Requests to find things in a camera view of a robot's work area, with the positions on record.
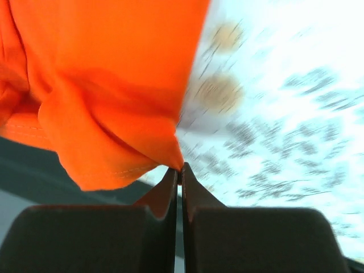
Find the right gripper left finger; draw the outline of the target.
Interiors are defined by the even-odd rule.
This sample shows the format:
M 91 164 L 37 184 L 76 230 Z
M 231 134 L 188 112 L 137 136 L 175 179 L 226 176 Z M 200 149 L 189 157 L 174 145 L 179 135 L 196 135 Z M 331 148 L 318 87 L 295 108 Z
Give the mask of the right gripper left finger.
M 173 272 L 178 174 L 132 205 L 37 205 L 1 246 L 2 272 Z

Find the orange t shirt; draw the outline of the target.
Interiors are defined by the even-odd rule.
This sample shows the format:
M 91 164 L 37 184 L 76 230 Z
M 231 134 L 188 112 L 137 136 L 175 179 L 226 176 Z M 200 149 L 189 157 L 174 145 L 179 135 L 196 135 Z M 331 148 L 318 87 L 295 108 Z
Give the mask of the orange t shirt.
M 176 127 L 209 1 L 2 1 L 1 137 L 84 191 L 184 164 Z

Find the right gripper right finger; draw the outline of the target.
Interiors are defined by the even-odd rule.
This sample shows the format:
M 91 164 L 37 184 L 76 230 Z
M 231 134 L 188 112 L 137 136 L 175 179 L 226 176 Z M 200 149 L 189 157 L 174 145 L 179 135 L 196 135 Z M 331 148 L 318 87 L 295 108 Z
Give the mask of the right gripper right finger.
M 186 272 L 349 272 L 324 215 L 309 208 L 232 208 L 181 171 Z

